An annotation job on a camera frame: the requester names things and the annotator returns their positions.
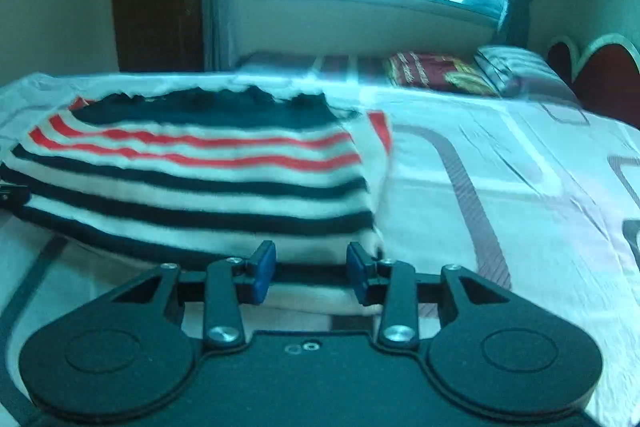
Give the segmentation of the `striped knit child sweater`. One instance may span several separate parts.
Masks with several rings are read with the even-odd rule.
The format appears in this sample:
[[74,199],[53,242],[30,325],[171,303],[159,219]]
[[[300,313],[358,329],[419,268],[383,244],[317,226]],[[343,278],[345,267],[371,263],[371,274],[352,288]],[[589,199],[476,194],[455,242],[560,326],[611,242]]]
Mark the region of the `striped knit child sweater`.
[[350,315],[355,297],[326,277],[350,243],[382,248],[392,144],[385,112],[321,93],[113,93],[33,124],[2,155],[1,178],[28,191],[18,219],[130,265],[198,269],[270,241],[282,265],[314,271],[273,288],[270,307]]

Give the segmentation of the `patterned bed sheet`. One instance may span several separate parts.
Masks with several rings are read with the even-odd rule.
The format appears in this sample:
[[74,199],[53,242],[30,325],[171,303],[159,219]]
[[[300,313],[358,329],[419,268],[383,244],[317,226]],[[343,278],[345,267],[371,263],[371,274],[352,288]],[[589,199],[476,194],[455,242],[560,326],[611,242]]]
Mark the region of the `patterned bed sheet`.
[[243,90],[321,93],[390,117],[376,260],[442,282],[420,345],[376,343],[346,260],[326,281],[350,315],[270,307],[314,271],[277,256],[246,345],[205,349],[203,303],[1,210],[6,426],[634,426],[639,421],[639,133],[549,102],[240,75],[34,74],[1,90],[1,157],[76,98]]

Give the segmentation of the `red yellow folded blanket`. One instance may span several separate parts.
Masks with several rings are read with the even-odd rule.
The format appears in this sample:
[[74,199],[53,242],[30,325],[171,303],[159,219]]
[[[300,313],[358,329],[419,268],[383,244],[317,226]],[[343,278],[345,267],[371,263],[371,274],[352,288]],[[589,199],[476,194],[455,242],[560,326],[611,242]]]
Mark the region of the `red yellow folded blanket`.
[[488,98],[499,95],[478,68],[459,57],[400,52],[386,58],[384,66],[396,87]]

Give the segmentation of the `striped grey pillow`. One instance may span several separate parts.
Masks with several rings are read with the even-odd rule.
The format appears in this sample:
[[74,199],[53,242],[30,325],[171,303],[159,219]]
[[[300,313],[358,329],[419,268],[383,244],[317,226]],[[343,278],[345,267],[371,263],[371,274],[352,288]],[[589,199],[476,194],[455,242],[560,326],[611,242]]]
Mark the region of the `striped grey pillow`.
[[517,46],[480,46],[474,60],[501,98],[578,106],[578,98],[537,53]]

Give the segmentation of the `red scalloped headboard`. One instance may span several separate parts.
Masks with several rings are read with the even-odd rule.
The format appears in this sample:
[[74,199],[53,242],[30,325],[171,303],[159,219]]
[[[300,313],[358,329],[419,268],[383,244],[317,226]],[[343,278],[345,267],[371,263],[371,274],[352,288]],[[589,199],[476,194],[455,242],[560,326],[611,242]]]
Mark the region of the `red scalloped headboard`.
[[579,49],[557,36],[546,59],[588,112],[639,128],[639,49],[628,38],[612,32]]

